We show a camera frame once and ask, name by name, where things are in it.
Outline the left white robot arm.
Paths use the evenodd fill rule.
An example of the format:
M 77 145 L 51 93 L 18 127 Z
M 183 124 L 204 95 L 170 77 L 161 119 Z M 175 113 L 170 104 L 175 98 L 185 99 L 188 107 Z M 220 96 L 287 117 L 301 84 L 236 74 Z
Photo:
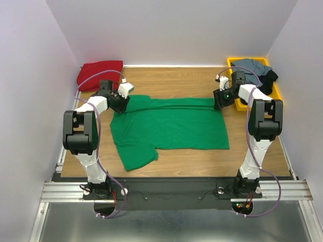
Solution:
M 99 89 L 82 106 L 65 111 L 63 116 L 63 147 L 86 172 L 87 184 L 80 188 L 87 199 L 107 199 L 113 193 L 111 178 L 99 161 L 100 114 L 108 109 L 125 112 L 134 85 L 122 79 L 116 90 L 113 86 L 113 81 L 102 80 Z

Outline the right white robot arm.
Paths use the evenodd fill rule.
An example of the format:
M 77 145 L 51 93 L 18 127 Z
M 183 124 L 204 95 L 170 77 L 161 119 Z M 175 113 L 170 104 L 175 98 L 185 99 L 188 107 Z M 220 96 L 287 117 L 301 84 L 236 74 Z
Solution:
M 219 89 L 213 91 L 214 108 L 221 110 L 235 100 L 247 102 L 246 140 L 248 150 L 232 184 L 238 197 L 247 193 L 260 193 L 259 177 L 262 163 L 272 142 L 282 132 L 283 102 L 263 94 L 258 87 L 246 80 L 243 71 L 236 71 L 231 78 L 216 75 Z

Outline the green t shirt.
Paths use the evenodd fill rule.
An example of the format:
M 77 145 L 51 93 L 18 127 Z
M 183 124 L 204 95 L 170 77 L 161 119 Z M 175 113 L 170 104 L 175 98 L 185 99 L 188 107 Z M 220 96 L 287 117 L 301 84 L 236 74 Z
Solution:
M 132 95 L 124 113 L 110 124 L 126 171 L 158 160 L 158 150 L 228 150 L 229 138 L 221 110 L 212 98 L 158 99 Z

